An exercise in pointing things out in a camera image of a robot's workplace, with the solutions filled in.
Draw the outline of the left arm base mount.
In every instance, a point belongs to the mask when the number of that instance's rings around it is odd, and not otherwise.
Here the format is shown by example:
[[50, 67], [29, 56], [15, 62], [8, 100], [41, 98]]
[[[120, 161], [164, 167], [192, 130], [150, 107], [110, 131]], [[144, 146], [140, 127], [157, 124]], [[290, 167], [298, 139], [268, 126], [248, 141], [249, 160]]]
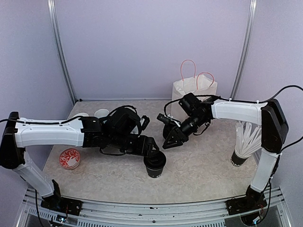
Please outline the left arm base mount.
[[68, 215], [79, 216], [82, 204], [83, 202], [80, 200], [65, 197], [47, 197], [43, 198], [41, 207]]

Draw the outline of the black paper coffee cup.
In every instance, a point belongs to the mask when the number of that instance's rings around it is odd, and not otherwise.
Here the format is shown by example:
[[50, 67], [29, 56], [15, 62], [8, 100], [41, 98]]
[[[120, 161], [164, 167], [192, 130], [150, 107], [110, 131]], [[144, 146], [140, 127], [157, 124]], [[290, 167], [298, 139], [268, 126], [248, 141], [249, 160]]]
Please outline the black paper coffee cup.
[[166, 161], [166, 156], [161, 151], [152, 157], [144, 157], [143, 162], [148, 176], [151, 178], [159, 177], [163, 172]]

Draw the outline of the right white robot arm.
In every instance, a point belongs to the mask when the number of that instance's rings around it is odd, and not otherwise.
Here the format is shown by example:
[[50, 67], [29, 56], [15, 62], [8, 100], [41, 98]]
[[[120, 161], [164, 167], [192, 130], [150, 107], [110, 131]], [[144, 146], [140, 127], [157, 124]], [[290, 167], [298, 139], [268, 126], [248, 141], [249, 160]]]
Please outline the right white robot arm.
[[252, 210], [261, 197], [274, 174], [282, 146], [286, 140], [289, 126], [283, 110], [276, 99], [268, 101], [235, 101], [220, 96], [204, 95], [204, 101], [198, 95], [188, 93], [176, 100], [187, 118], [180, 122], [172, 116], [159, 114], [157, 119], [165, 124], [163, 148], [182, 146], [190, 135], [198, 135], [198, 128], [210, 126], [213, 119], [236, 121], [236, 145], [231, 163], [240, 166], [253, 153], [260, 150], [261, 156], [256, 173], [250, 183], [250, 192], [242, 199], [242, 206]]

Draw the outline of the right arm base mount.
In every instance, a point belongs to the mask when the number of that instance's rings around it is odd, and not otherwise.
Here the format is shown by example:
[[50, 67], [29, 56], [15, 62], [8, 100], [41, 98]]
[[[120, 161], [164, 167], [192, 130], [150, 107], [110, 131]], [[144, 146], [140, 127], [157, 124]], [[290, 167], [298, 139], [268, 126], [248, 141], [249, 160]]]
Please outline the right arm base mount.
[[225, 204], [228, 210], [228, 214], [235, 215], [264, 208], [267, 206], [267, 201], [264, 195], [262, 195], [258, 201], [244, 196], [227, 200]]

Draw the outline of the black plastic cup lid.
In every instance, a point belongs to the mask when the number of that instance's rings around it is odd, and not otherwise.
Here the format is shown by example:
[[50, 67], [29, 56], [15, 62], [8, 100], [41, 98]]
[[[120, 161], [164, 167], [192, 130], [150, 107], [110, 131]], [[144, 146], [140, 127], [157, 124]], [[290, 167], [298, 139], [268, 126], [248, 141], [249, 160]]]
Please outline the black plastic cup lid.
[[166, 156], [163, 152], [159, 152], [153, 157], [144, 157], [143, 162], [147, 168], [156, 170], [166, 165]]

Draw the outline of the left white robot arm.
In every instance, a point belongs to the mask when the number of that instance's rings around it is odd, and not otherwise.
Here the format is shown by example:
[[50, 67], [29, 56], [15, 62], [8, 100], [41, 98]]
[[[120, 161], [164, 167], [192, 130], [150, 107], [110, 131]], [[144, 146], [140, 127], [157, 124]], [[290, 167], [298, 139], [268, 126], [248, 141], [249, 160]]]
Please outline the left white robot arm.
[[56, 210], [66, 206], [58, 184], [48, 178], [26, 153], [36, 145], [69, 145], [82, 148], [118, 149], [119, 155], [152, 158], [160, 154], [154, 138], [142, 135], [150, 122], [134, 107], [124, 105], [109, 112], [100, 109], [94, 116], [82, 114], [68, 120], [33, 120], [11, 112], [5, 119], [0, 143], [0, 165], [18, 173]]

